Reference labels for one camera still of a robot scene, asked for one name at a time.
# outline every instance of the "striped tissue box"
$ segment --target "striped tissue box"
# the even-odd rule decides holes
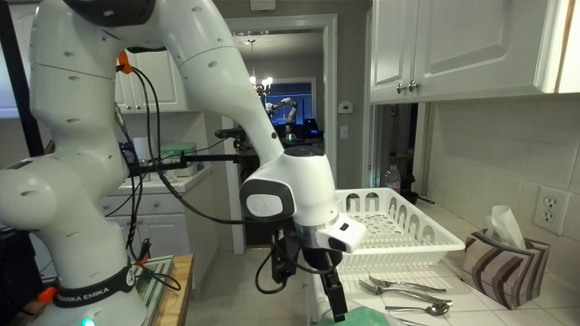
[[[474,232],[465,239],[461,279],[501,306],[514,310],[539,295],[548,245],[525,239],[525,250]]]

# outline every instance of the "tissue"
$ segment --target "tissue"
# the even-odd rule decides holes
[[[487,237],[498,237],[498,241],[505,247],[525,248],[523,236],[519,227],[507,205],[496,205],[490,209],[490,216],[487,218]]]

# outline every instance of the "lamp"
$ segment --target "lamp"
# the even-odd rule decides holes
[[[255,46],[255,38],[248,40],[249,47],[251,47],[251,74],[249,74],[249,84],[253,85],[255,93],[264,98],[269,94],[271,91],[271,84],[273,84],[273,78],[271,76],[266,76],[262,78],[260,82],[257,82],[257,76],[255,76],[255,67],[253,67],[253,60],[255,60],[255,55],[253,55],[253,46]]]

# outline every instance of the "tile backsplash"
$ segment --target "tile backsplash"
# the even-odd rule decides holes
[[[427,196],[481,228],[509,205],[525,237],[550,243],[548,270],[580,285],[580,100],[525,98],[432,105]],[[539,185],[570,194],[554,236],[532,225]]]

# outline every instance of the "ceiling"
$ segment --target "ceiling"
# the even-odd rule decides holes
[[[233,33],[233,42],[246,60],[322,56],[322,31]]]

